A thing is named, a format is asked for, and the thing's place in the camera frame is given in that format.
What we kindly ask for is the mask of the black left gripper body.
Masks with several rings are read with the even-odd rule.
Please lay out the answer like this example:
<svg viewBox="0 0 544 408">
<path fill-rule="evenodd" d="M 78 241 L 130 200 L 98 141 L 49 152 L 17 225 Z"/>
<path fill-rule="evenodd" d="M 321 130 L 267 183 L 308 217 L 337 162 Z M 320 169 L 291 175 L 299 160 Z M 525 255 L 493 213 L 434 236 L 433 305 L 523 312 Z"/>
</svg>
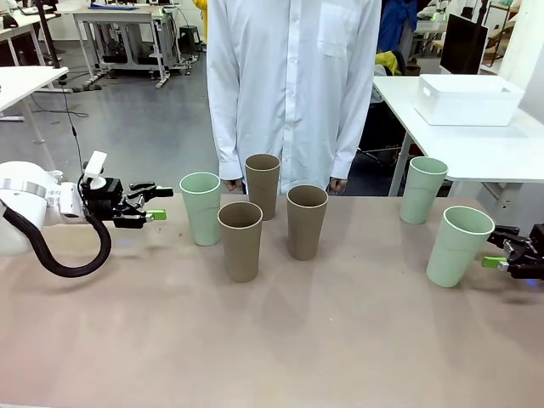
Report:
<svg viewBox="0 0 544 408">
<path fill-rule="evenodd" d="M 82 182 L 85 216 L 98 220 L 122 218 L 123 187 L 119 178 L 87 178 Z"/>
</svg>

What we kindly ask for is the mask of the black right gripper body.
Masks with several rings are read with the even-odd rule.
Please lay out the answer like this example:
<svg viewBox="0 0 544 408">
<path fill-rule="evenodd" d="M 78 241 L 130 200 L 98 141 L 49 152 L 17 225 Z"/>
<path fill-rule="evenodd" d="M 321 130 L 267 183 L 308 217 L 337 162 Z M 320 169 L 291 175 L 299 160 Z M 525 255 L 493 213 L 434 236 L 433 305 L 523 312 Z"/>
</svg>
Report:
<svg viewBox="0 0 544 408">
<path fill-rule="evenodd" d="M 533 247 L 530 270 L 537 280 L 543 280 L 543 224 L 535 224 L 529 234 L 529 241 Z"/>
</svg>

